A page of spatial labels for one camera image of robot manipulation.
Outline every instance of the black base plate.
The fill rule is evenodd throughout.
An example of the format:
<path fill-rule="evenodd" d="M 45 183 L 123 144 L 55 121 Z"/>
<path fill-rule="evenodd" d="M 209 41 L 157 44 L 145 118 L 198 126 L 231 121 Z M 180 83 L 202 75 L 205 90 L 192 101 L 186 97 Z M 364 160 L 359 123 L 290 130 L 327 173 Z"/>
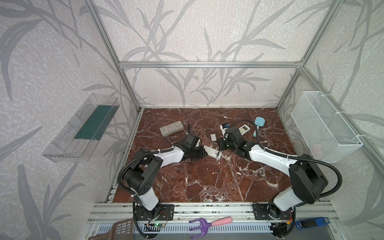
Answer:
<path fill-rule="evenodd" d="M 258 203 L 253 203 L 252 208 L 253 208 L 253 214 L 255 215 L 255 220 L 276 220 L 271 218 L 268 215 L 268 210 L 267 210 L 268 204 L 258 204 Z M 292 208 L 289 208 L 287 210 L 288 212 L 293 212 Z M 282 212 L 279 215 L 278 220 L 289 220 L 291 218 L 291 215 L 288 212 Z"/>
<path fill-rule="evenodd" d="M 135 207 L 135 210 L 136 210 L 135 216 L 138 221 L 147 221 L 147 217 L 146 217 L 147 214 L 144 212 L 143 208 L 144 208 L 143 206 L 137 206 L 137 205 Z M 156 220 L 167 220 L 167 216 L 168 216 L 168 221 L 173 220 L 174 210 L 175 210 L 175 205 L 173 204 L 161 204 L 160 212 L 165 212 L 166 215 L 164 213 L 161 213 Z"/>

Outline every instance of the transparent plastic bin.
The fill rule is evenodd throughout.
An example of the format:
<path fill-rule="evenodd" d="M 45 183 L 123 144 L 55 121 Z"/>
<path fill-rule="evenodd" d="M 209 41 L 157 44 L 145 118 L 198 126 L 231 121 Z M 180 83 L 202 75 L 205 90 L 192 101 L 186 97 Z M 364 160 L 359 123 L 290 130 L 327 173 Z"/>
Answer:
<path fill-rule="evenodd" d="M 103 106 L 105 116 L 103 114 L 103 118 L 98 118 L 100 123 L 93 124 L 89 128 L 91 131 L 82 129 L 96 108 L 101 105 L 111 107 Z M 55 139 L 46 147 L 43 156 L 53 162 L 87 162 L 119 106 L 116 97 L 91 94 Z M 78 137 L 80 130 L 87 133 L 87 136 Z"/>
<path fill-rule="evenodd" d="M 356 133 L 320 91 L 303 92 L 291 115 L 317 160 L 338 162 L 362 146 Z"/>

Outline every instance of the wall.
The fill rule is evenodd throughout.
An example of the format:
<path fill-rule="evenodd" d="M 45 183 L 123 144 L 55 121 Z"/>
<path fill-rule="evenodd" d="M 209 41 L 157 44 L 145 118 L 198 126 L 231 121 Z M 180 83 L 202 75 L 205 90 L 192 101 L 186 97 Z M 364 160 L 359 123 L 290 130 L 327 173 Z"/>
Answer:
<path fill-rule="evenodd" d="M 0 239 L 78 239 L 137 112 L 82 1 L 0 2 Z M 90 93 L 121 102 L 87 163 L 41 154 Z"/>
<path fill-rule="evenodd" d="M 299 61 L 331 0 L 94 2 L 120 61 Z M 126 69 L 140 104 L 155 107 L 275 107 L 290 73 Z"/>
<path fill-rule="evenodd" d="M 331 97 L 384 153 L 384 1 L 345 1 L 305 66 Z M 309 153 L 290 117 L 302 91 L 312 90 L 302 77 L 280 109 L 298 154 Z M 382 239 L 384 177 L 361 149 L 335 163 L 343 175 L 338 192 L 326 198 L 334 206 L 350 239 Z M 325 169 L 330 184 L 334 175 Z"/>

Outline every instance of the scoop handle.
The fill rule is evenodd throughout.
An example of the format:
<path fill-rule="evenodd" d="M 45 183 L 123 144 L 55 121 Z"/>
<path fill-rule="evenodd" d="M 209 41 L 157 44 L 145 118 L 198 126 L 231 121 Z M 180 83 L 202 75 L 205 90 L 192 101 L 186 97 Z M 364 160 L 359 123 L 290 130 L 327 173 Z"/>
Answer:
<path fill-rule="evenodd" d="M 232 223 L 232 218 L 226 217 L 226 218 L 222 218 L 220 220 L 212 222 L 212 226 L 213 227 L 214 226 L 220 226 L 220 225 L 229 224 L 229 223 Z"/>

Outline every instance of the brown slotted scoop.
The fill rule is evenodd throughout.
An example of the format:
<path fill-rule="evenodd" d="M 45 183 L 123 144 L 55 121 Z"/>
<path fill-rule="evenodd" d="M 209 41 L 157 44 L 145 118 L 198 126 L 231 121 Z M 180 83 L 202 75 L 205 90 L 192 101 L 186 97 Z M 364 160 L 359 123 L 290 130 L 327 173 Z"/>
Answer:
<path fill-rule="evenodd" d="M 88 240 L 132 240 L 133 218 L 115 222 L 109 232 L 90 237 Z"/>

